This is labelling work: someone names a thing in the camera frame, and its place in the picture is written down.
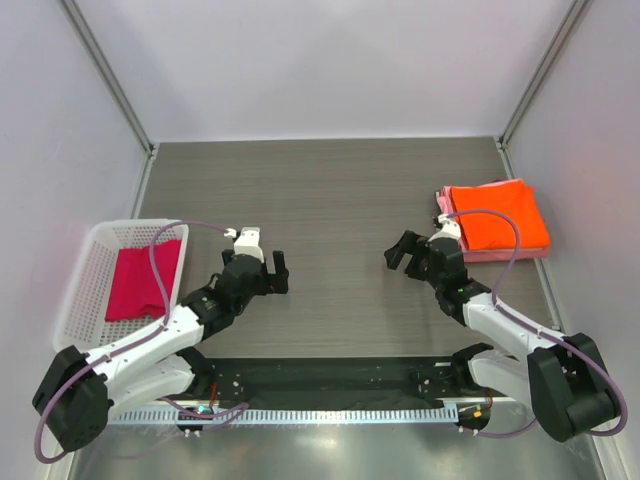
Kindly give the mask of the magenta t shirt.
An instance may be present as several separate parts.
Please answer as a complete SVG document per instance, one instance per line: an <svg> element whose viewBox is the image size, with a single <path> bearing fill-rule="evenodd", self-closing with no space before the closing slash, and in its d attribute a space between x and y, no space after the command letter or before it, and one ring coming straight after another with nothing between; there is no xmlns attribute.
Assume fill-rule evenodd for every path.
<svg viewBox="0 0 640 480"><path fill-rule="evenodd" d="M160 278L171 295L181 248L180 240L156 244L155 260ZM149 247L118 252L105 321L131 321L143 317L158 319L165 304L149 257Z"/></svg>

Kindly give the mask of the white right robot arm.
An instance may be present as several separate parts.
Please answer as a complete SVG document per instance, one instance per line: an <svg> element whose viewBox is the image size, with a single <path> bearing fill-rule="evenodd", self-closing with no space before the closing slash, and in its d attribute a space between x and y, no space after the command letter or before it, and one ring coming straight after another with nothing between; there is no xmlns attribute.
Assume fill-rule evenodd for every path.
<svg viewBox="0 0 640 480"><path fill-rule="evenodd" d="M450 372L453 388L473 395L483 387L505 394L529 408L538 425L565 442L583 433L603 435L601 425L628 416L619 389L606 371L595 342L584 334L566 336L546 328L500 302L468 273L453 238L430 239L403 233L384 259L395 270L428 283L441 311L500 346L485 344L457 352Z"/></svg>

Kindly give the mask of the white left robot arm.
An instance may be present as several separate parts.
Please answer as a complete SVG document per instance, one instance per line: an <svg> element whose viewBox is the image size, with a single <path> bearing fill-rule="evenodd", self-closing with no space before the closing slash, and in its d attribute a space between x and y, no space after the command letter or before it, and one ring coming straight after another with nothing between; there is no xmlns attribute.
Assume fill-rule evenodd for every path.
<svg viewBox="0 0 640 480"><path fill-rule="evenodd" d="M200 399L211 391L214 370L196 345L230 327L254 297L289 290L282 251L273 253L273 272L251 255L225 256L221 272L161 319L101 347L70 345L56 353L32 400L40 416L34 451L41 462L50 460L42 450L44 432L69 453L131 409L172 395Z"/></svg>

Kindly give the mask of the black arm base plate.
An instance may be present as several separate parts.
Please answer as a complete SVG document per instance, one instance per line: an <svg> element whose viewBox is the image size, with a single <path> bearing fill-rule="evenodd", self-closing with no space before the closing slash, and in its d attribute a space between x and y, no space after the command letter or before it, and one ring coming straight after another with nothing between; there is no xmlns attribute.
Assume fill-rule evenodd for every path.
<svg viewBox="0 0 640 480"><path fill-rule="evenodd" d="M193 397L231 407L292 411L437 409L446 399L487 399L465 386L447 356L211 358L212 376Z"/></svg>

